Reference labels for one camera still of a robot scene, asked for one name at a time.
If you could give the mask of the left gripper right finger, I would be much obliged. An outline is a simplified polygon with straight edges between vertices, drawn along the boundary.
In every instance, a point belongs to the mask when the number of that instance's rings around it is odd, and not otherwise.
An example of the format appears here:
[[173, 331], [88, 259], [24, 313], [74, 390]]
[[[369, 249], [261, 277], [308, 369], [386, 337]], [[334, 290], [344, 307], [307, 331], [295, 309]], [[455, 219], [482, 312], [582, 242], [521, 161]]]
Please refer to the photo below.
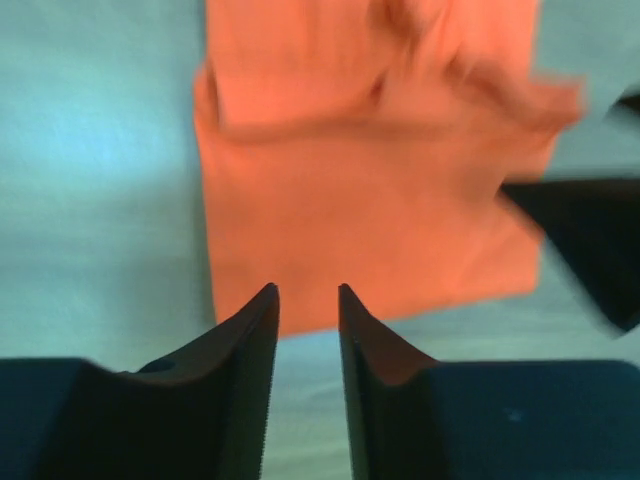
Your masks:
[[354, 479], [447, 479], [446, 455], [419, 375], [437, 365], [338, 288], [339, 339]]

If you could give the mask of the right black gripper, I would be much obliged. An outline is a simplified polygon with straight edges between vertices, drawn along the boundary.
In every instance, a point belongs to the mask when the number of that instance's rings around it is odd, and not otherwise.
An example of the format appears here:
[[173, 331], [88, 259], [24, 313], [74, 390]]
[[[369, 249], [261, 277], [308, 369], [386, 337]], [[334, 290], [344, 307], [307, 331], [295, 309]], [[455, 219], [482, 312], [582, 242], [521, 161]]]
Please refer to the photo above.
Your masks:
[[639, 174], [512, 178], [499, 195], [553, 244], [607, 324], [639, 326]]

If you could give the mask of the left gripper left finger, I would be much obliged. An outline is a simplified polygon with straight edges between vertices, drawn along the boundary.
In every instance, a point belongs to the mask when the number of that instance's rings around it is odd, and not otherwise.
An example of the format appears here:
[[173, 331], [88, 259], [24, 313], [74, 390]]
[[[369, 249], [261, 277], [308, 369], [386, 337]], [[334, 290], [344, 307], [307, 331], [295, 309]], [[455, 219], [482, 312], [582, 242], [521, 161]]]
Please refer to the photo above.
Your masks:
[[80, 363], [38, 478], [259, 478], [278, 326], [279, 292], [267, 284], [137, 372]]

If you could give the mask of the orange t shirt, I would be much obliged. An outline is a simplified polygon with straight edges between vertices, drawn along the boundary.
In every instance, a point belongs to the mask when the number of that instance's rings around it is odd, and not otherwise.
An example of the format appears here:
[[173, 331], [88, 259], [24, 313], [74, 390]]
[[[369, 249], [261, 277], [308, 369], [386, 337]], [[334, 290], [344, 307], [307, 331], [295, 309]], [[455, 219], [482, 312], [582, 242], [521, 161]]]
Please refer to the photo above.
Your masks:
[[583, 115], [536, 74], [538, 1], [210, 1], [194, 80], [214, 311], [280, 291], [284, 335], [527, 294], [540, 240], [497, 197]]

